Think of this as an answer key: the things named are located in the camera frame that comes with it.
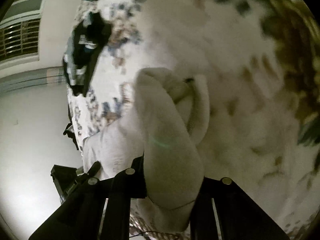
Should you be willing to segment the beige long sleeve shirt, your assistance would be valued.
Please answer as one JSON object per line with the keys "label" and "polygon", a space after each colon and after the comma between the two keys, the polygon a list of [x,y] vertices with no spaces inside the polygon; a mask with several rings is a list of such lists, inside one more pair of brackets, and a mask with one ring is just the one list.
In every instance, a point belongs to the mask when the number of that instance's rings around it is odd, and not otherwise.
{"label": "beige long sleeve shirt", "polygon": [[230,177],[285,228],[289,195],[283,72],[141,69],[133,104],[83,141],[100,179],[143,156],[147,196],[133,212],[154,231],[183,233],[204,178]]}

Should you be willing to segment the left teal curtain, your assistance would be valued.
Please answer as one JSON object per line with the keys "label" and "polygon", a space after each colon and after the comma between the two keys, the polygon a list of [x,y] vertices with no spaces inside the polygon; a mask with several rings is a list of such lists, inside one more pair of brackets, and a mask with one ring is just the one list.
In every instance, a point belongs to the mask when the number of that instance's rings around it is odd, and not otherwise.
{"label": "left teal curtain", "polygon": [[66,83],[63,67],[51,67],[1,78],[1,95],[20,89]]}

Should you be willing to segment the folded black striped garment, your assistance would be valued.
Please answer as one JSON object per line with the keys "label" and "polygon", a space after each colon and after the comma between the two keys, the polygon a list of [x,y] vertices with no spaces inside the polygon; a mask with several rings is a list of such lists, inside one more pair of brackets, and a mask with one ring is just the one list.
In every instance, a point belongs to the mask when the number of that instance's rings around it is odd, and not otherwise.
{"label": "folded black striped garment", "polygon": [[62,58],[63,71],[73,96],[86,96],[100,52],[112,26],[98,12],[89,12],[74,28]]}

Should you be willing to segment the window with metal grille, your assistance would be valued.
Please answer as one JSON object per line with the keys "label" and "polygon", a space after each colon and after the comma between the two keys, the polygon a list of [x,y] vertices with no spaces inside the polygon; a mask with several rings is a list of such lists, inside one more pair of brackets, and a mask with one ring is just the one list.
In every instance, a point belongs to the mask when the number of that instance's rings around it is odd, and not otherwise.
{"label": "window with metal grille", "polygon": [[1,28],[1,61],[37,54],[40,19],[32,19]]}

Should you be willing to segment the floral bed quilt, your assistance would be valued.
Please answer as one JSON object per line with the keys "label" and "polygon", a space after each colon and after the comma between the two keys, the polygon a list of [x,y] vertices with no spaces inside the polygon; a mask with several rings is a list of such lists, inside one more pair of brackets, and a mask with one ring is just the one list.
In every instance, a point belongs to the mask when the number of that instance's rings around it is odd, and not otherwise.
{"label": "floral bed quilt", "polygon": [[306,237],[319,213],[319,26],[303,0],[81,0],[74,28],[89,12],[112,31],[86,96],[68,94],[81,155],[87,137],[131,108],[141,69],[280,70],[289,185],[281,229]]}

